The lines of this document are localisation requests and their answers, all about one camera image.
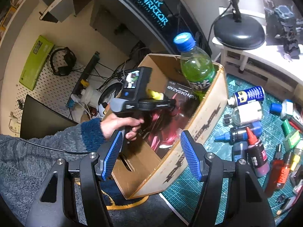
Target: metal screw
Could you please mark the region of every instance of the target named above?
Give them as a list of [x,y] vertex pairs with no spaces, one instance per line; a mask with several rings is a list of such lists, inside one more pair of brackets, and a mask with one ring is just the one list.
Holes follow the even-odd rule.
[[58,165],[62,165],[64,163],[65,159],[58,159],[57,160],[57,164]]
[[88,156],[91,158],[91,159],[94,159],[97,157],[97,153],[96,152],[92,152],[90,154],[88,154]]
[[245,159],[239,159],[239,163],[240,163],[241,165],[245,165],[245,164],[246,164],[246,160],[245,160]]
[[215,154],[211,153],[211,152],[208,152],[208,153],[206,153],[206,157],[209,158],[209,159],[213,159],[215,157]]

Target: red dropper tip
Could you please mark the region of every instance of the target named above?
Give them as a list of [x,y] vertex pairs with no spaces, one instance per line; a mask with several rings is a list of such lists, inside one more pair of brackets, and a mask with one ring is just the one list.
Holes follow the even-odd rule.
[[249,145],[255,144],[258,141],[258,139],[254,135],[254,133],[252,133],[252,131],[250,130],[249,127],[246,127],[246,132],[247,132],[247,137],[248,137],[248,143],[249,143]]

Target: green soda bottle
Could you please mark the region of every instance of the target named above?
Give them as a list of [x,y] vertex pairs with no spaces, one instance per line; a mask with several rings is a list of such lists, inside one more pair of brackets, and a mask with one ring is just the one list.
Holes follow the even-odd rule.
[[216,74],[212,60],[203,49],[196,46],[192,35],[188,32],[177,35],[174,43],[181,53],[182,73],[202,101]]

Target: computer case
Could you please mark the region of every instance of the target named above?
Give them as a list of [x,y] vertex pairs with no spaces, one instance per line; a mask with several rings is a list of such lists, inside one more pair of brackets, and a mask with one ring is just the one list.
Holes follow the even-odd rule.
[[174,37],[190,32],[207,54],[211,49],[182,0],[95,0],[90,25],[122,52],[143,42],[153,53],[179,54]]

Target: blue gripper pad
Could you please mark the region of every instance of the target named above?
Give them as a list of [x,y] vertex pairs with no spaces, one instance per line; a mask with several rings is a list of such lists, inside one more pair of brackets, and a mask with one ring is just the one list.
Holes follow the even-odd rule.
[[193,150],[192,145],[189,142],[189,139],[187,138],[184,131],[181,133],[180,141],[190,172],[193,177],[200,182],[202,178],[202,174],[200,171],[200,161],[198,160],[197,155]]
[[114,165],[119,155],[120,148],[123,143],[123,134],[121,131],[118,132],[105,160],[103,165],[102,178],[104,181],[112,174]]

